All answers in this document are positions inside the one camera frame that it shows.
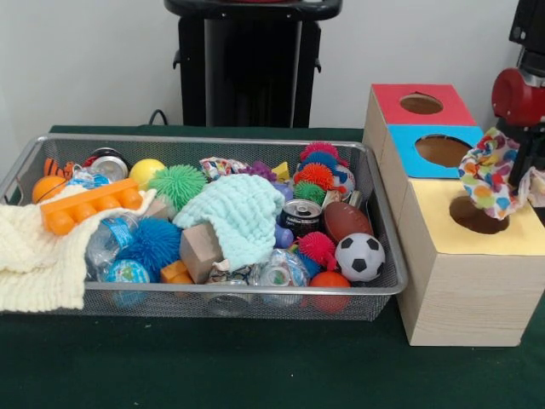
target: metal mesh basket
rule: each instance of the metal mesh basket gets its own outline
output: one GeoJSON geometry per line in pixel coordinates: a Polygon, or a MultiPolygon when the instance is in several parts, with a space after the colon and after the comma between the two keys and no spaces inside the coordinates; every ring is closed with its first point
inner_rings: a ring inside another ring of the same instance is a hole
{"type": "MultiPolygon", "coordinates": [[[[113,147],[130,162],[158,158],[166,165],[192,164],[221,156],[245,162],[290,164],[293,174],[305,141],[259,141],[156,136],[46,135],[29,143],[0,186],[4,203],[30,203],[32,187],[43,175],[47,157],[64,164],[82,163],[98,147],[113,147]]],[[[386,194],[371,150],[353,142],[335,142],[348,159],[364,196],[362,208],[386,252],[382,275],[353,288],[236,287],[86,283],[83,310],[51,314],[157,317],[240,317],[287,320],[374,320],[389,297],[406,285],[406,268],[386,194]]]]}

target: stacked boxes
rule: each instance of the stacked boxes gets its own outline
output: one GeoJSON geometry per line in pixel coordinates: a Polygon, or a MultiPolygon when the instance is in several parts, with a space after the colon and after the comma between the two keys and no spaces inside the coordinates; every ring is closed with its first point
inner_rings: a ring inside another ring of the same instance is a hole
{"type": "Polygon", "coordinates": [[[545,228],[529,205],[497,233],[451,216],[467,211],[457,166],[482,136],[451,85],[371,89],[364,142],[410,269],[399,308],[411,345],[518,345],[545,289],[545,228]]]}

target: plastic water bottle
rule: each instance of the plastic water bottle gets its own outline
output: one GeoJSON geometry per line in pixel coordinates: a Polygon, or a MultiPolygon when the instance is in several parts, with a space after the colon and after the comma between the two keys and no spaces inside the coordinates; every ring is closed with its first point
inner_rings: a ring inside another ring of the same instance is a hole
{"type": "Polygon", "coordinates": [[[101,277],[115,262],[118,253],[132,243],[132,233],[137,227],[138,219],[130,214],[104,219],[100,222],[87,244],[85,253],[89,279],[101,281],[101,277]]]}

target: green tablecloth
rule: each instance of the green tablecloth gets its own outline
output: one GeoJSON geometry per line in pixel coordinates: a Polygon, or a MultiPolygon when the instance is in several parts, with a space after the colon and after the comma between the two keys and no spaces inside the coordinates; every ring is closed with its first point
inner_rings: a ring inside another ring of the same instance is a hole
{"type": "MultiPolygon", "coordinates": [[[[358,140],[361,130],[54,127],[358,140]]],[[[515,349],[412,348],[372,322],[0,317],[2,407],[545,407],[545,305],[515,349]]]]}

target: black cable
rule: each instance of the black cable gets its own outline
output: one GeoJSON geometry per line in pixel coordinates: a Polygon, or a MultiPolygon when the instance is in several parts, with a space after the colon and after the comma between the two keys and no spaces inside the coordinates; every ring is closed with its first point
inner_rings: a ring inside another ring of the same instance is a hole
{"type": "Polygon", "coordinates": [[[161,118],[163,119],[163,123],[165,125],[168,125],[169,121],[167,120],[167,116],[160,109],[156,109],[155,111],[153,111],[152,117],[150,118],[150,120],[149,120],[149,122],[147,124],[148,125],[153,125],[153,121],[155,121],[155,117],[157,117],[158,114],[161,115],[161,118]]]}

